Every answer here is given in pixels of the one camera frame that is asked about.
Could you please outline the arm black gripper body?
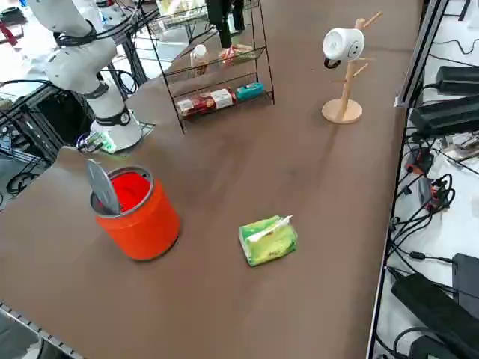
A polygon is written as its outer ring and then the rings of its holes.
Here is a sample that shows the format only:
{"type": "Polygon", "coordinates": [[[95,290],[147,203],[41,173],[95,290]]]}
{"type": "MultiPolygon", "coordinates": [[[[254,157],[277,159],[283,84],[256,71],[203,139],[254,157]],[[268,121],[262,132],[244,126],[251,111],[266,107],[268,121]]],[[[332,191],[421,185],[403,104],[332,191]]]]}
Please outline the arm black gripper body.
{"type": "Polygon", "coordinates": [[[242,22],[242,12],[245,2],[243,0],[209,0],[207,12],[210,23],[221,23],[232,11],[234,21],[242,22]]]}

